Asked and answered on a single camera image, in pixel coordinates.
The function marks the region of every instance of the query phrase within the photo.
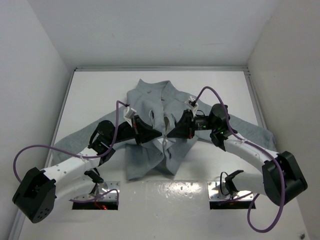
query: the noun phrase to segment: black clamp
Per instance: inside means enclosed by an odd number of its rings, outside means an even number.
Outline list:
[[[95,184],[102,184],[104,182],[104,179],[92,170],[85,171],[84,175],[87,175],[89,178],[91,178],[92,182]]]
[[[232,179],[235,178],[235,176],[237,176],[240,173],[243,173],[243,170],[237,170],[234,171],[233,173],[229,174],[224,180],[225,180],[225,188],[228,190],[228,192],[230,193],[230,195],[233,195],[234,193],[239,192],[234,184],[234,182],[232,181]]]

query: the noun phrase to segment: metal frame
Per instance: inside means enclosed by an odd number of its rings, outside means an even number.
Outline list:
[[[221,202],[221,201],[226,201],[229,199],[230,195],[228,196],[223,196],[219,190],[220,187],[220,181],[208,181],[207,182],[208,186],[208,197],[209,197],[209,202]],[[239,197],[242,197],[244,195],[249,194],[250,191],[238,191],[235,195],[232,195],[232,199],[237,199]],[[238,201],[240,202],[246,202],[246,201],[252,201],[254,197],[254,194],[250,194],[249,196],[246,196],[244,198],[239,199]]]
[[[263,128],[267,128],[265,119],[262,114],[262,110],[258,101],[257,93],[254,88],[252,77],[250,75],[249,69],[246,66],[141,66],[141,67],[130,67],[130,66],[115,66],[115,67],[77,67],[74,72],[71,74],[69,84],[64,96],[64,100],[62,103],[61,111],[59,114],[59,118],[54,130],[53,138],[51,141],[51,146],[55,143],[57,132],[59,129],[59,125],[61,122],[62,114],[65,109],[66,101],[68,98],[70,86],[72,83],[72,79],[74,77],[75,72],[119,72],[119,71],[224,71],[224,72],[243,72],[246,83],[248,86],[250,98],[253,104],[253,109],[255,116],[257,118],[258,125]],[[48,156],[45,161],[45,168],[48,166],[52,151],[48,152]],[[9,240],[18,240],[24,221],[26,216],[18,209],[17,214],[15,216]]]

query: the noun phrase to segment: metal bracket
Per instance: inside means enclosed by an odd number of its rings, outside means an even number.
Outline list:
[[[221,201],[229,200],[230,195],[224,196],[221,194],[219,181],[208,181],[207,187],[208,187],[208,195],[209,195],[210,202],[221,202]],[[242,197],[242,196],[249,194],[249,193],[250,193],[250,191],[238,191],[238,192],[235,192],[231,196],[231,199],[236,200],[237,198]],[[252,201],[253,197],[254,197],[254,195],[251,194],[247,197],[239,199],[238,201],[239,202]]]
[[[76,196],[75,200],[85,201],[93,199],[94,197],[101,195],[111,189],[117,189],[120,194],[120,181],[105,181],[97,185],[97,188],[94,193],[91,194],[83,194]],[[103,197],[100,197],[96,200],[97,202],[116,202],[117,201],[117,193],[116,191],[112,191]]]

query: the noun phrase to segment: white enclosure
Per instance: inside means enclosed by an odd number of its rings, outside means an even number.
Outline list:
[[[55,142],[85,127],[115,109],[116,100],[125,101],[126,92],[139,79],[148,83],[170,80],[185,92],[197,95],[203,86],[212,86],[220,94],[229,112],[250,123],[258,124],[257,103],[247,82],[248,69],[238,71],[76,71],[57,126]],[[201,99],[217,103],[211,92]],[[197,142],[187,154],[176,176],[151,171],[141,180],[128,182],[125,151],[121,149],[99,167],[105,181],[120,181],[118,211],[71,210],[72,203],[57,205],[49,217],[33,224],[18,215],[12,238],[46,240],[91,236],[111,239],[295,239],[305,233],[297,200],[288,203],[277,226],[269,233],[254,232],[246,221],[247,210],[210,210],[207,181],[216,180],[221,171],[257,170],[239,157],[212,144]],[[261,196],[252,211],[252,222],[267,227],[278,207]]]

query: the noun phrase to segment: gray hoodie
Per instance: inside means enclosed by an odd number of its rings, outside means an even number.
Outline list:
[[[188,108],[185,102],[190,96],[193,95],[177,90],[170,81],[146,83],[141,79],[135,89],[127,92],[127,103],[136,110],[136,114],[146,124],[162,133],[162,137],[146,142],[142,146],[136,145],[134,140],[114,145],[113,148],[115,150],[125,147],[126,176],[128,180],[141,178],[153,168],[175,175],[184,157],[197,140],[212,143],[210,130],[196,131],[192,139],[168,138],[166,140],[165,138],[166,134],[175,127],[175,122],[180,120],[183,111]],[[202,110],[205,115],[209,115],[212,106],[200,100],[198,104],[198,109]],[[123,110],[124,107],[121,107],[119,124],[125,121],[122,114]],[[64,137],[54,146],[72,153],[81,152],[88,146],[90,136],[98,123],[103,120],[109,120],[115,124],[116,111]],[[270,131],[233,115],[230,115],[230,124],[244,138],[266,149],[276,150],[275,138]],[[70,158],[69,155],[54,151],[52,164],[61,163],[68,158]]]

